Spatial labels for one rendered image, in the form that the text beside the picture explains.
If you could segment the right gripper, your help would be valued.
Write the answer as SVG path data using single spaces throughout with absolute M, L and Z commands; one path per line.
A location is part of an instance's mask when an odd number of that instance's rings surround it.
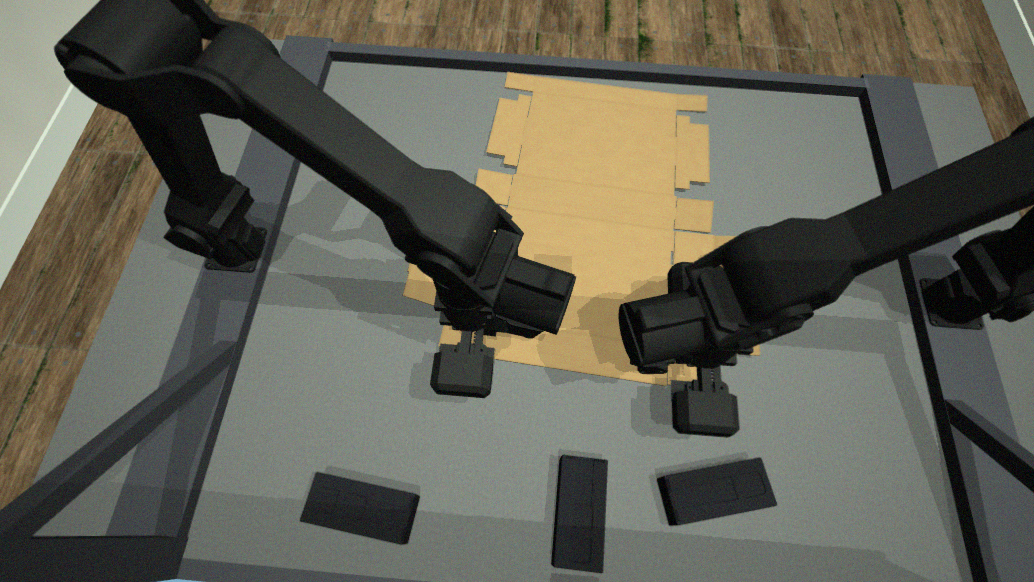
M 691 263 L 679 262 L 670 268 L 667 273 L 668 294 L 689 287 L 685 267 Z M 737 396 L 729 394 L 728 385 L 721 380 L 720 365 L 735 366 L 735 354 L 751 353 L 754 353 L 753 347 L 747 350 L 717 350 L 709 343 L 704 353 L 692 354 L 691 362 L 686 365 L 696 367 L 697 380 L 671 380 L 672 425 L 677 433 L 730 437 L 740 430 Z

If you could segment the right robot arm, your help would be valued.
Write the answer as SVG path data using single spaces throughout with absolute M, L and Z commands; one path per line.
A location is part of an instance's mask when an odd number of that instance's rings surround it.
M 689 364 L 709 343 L 752 348 L 800 329 L 856 276 L 1032 205 L 1034 117 L 1009 137 L 830 218 L 743 232 L 685 267 L 686 290 L 621 304 L 624 348 L 640 374 Z M 1034 206 L 1009 229 L 968 241 L 952 256 L 957 271 L 919 281 L 932 326 L 981 330 L 987 313 L 1017 321 L 1034 311 Z

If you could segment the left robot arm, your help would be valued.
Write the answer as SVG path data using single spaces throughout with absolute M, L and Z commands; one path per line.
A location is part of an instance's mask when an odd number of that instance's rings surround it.
M 219 169 L 200 116 L 210 113 L 239 118 L 381 217 L 445 304 L 493 308 L 484 335 L 557 335 L 576 276 L 518 256 L 524 232 L 483 189 L 410 160 L 254 27 L 204 0 L 100 0 L 54 52 L 79 91 L 128 117 L 170 189 L 163 238 L 206 269 L 254 272 L 267 234 L 244 218 L 250 188 Z

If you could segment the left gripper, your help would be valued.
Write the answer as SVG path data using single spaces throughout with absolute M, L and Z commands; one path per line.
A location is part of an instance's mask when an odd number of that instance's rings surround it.
M 440 395 L 486 398 L 491 394 L 495 348 L 483 344 L 483 331 L 493 308 L 455 309 L 445 304 L 436 290 L 434 309 L 440 311 L 440 325 L 462 333 L 457 345 L 440 344 L 439 353 L 434 354 L 432 389 Z

